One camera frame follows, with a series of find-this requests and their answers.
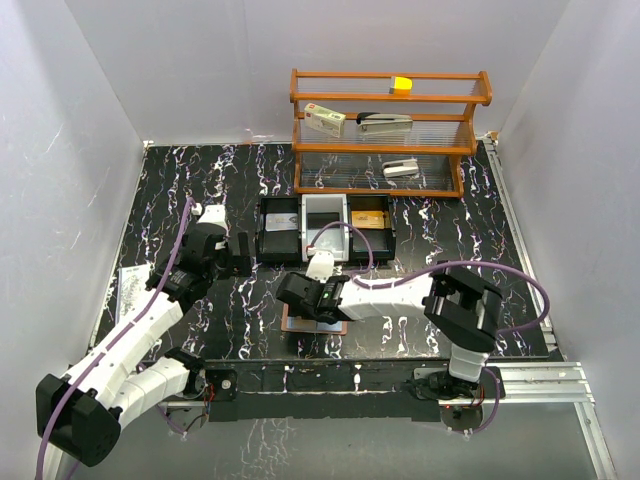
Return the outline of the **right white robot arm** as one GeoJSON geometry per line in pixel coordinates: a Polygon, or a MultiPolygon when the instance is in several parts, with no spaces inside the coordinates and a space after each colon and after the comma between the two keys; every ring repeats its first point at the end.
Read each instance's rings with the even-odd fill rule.
{"type": "Polygon", "coordinates": [[[493,352],[502,304],[499,287],[464,266],[364,281],[346,275],[316,280],[286,274],[276,298],[295,316],[326,324],[374,317],[424,317],[452,343],[450,377],[477,384],[493,352]]]}

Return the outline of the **gold magnetic stripe card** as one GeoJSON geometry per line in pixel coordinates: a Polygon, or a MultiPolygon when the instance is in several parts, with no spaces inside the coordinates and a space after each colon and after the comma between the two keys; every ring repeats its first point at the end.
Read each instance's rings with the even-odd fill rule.
{"type": "Polygon", "coordinates": [[[354,210],[351,223],[358,229],[384,230],[391,227],[390,214],[381,210],[354,210]]]}

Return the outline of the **white staples box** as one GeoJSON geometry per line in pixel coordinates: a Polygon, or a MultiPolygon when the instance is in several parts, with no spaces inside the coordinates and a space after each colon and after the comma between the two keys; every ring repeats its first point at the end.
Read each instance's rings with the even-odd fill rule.
{"type": "Polygon", "coordinates": [[[308,103],[304,108],[304,123],[315,131],[334,138],[341,138],[344,133],[346,115],[315,103],[308,103]]]}

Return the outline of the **pink leather card holder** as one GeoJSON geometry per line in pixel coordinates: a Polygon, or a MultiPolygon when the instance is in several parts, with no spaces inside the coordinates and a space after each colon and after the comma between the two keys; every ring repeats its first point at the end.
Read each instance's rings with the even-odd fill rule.
{"type": "Polygon", "coordinates": [[[335,334],[344,336],[347,334],[348,327],[344,321],[336,324],[327,324],[315,320],[303,319],[299,316],[292,316],[290,308],[283,306],[281,330],[283,332],[309,333],[309,334],[335,334]]]}

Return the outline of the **left black tray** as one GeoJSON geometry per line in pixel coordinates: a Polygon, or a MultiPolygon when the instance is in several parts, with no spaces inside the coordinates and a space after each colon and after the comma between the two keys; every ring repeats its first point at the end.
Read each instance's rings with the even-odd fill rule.
{"type": "Polygon", "coordinates": [[[297,196],[267,196],[258,204],[258,224],[255,234],[256,259],[269,265],[299,265],[302,261],[301,202],[297,196]],[[298,230],[266,232],[264,229],[267,213],[294,212],[298,214],[298,230]]]}

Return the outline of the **orange wooden shelf rack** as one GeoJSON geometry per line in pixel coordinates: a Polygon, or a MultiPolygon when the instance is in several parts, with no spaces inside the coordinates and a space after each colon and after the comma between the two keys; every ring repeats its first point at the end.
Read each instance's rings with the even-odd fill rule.
{"type": "Polygon", "coordinates": [[[299,194],[365,194],[458,199],[464,194],[462,162],[475,155],[474,114],[493,100],[489,74],[331,72],[291,73],[294,188],[299,194]],[[393,76],[411,78],[406,96],[389,93],[393,76]],[[308,128],[308,103],[346,115],[344,133],[334,138],[308,128]],[[363,135],[356,126],[360,112],[406,114],[407,133],[363,135]],[[386,179],[382,164],[416,158],[420,172],[386,179]]]}

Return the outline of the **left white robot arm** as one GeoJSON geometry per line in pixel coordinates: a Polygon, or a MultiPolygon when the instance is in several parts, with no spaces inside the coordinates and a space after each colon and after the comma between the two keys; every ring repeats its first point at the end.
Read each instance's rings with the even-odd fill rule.
{"type": "Polygon", "coordinates": [[[167,397],[195,394],[203,363],[179,347],[143,371],[136,368],[215,282],[251,271],[247,233],[238,233],[230,244],[218,224],[181,229],[171,255],[151,272],[127,316],[65,374],[48,374],[37,385],[37,466],[44,466],[47,447],[55,446],[93,467],[133,420],[167,397]]]}

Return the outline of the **white paper label sheet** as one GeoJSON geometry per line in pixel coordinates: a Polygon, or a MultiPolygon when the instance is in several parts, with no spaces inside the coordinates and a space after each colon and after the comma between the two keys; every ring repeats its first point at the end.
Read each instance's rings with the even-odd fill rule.
{"type": "Polygon", "coordinates": [[[145,290],[149,273],[149,264],[119,269],[115,324],[118,324],[134,308],[137,298],[145,290]]]}

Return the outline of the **yellow sticky note block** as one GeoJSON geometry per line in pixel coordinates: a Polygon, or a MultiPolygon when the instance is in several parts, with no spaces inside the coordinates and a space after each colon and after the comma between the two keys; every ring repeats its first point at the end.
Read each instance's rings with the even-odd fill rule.
{"type": "Polygon", "coordinates": [[[411,93],[413,81],[403,76],[393,76],[390,80],[389,93],[391,95],[406,96],[411,93]]]}

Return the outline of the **silver VIP card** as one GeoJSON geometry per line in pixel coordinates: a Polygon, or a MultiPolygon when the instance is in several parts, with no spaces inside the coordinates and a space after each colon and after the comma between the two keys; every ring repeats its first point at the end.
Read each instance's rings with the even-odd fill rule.
{"type": "Polygon", "coordinates": [[[267,213],[265,215],[264,229],[266,232],[297,231],[298,228],[297,213],[267,213]]]}

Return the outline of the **black front base bar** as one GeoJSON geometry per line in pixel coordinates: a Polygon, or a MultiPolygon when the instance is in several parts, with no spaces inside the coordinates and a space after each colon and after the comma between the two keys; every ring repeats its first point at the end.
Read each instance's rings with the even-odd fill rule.
{"type": "Polygon", "coordinates": [[[212,422],[256,419],[407,418],[438,422],[448,406],[484,407],[506,397],[495,366],[481,374],[481,391],[453,398],[427,388],[448,372],[446,360],[315,359],[207,361],[213,385],[212,422]]]}

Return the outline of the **black tray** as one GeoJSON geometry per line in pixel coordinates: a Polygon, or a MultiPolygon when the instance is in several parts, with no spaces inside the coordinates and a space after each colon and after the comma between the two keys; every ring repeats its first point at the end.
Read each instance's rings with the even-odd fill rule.
{"type": "Polygon", "coordinates": [[[297,196],[267,196],[258,204],[258,224],[255,234],[256,259],[269,265],[299,265],[302,261],[301,202],[297,196]],[[267,213],[294,212],[298,214],[298,230],[266,232],[264,229],[267,213]]]}
{"type": "Polygon", "coordinates": [[[367,239],[375,262],[389,262],[396,255],[396,229],[392,216],[392,202],[389,195],[352,194],[347,196],[348,222],[351,223],[351,212],[354,210],[381,210],[390,214],[391,227],[384,230],[358,229],[367,239]]]}

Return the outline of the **grey black stapler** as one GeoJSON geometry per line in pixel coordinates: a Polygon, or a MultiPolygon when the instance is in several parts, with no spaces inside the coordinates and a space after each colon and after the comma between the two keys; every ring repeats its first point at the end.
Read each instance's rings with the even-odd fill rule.
{"type": "Polygon", "coordinates": [[[407,133],[413,127],[413,118],[406,114],[360,112],[356,126],[363,135],[407,133]]]}

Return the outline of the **right black tray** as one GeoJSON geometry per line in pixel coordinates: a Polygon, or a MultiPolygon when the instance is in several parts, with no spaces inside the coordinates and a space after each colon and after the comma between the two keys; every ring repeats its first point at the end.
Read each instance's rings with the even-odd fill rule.
{"type": "Polygon", "coordinates": [[[390,214],[391,227],[384,230],[358,229],[367,239],[375,262],[389,262],[396,255],[396,229],[392,216],[392,202],[389,195],[352,194],[347,196],[348,222],[351,223],[351,212],[354,210],[381,210],[390,214]]]}

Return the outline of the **small white hole punch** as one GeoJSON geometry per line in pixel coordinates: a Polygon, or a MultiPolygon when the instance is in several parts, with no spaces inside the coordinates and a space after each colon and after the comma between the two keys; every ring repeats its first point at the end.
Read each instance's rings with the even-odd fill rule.
{"type": "Polygon", "coordinates": [[[420,172],[416,158],[387,161],[381,168],[386,179],[413,176],[420,172]]]}

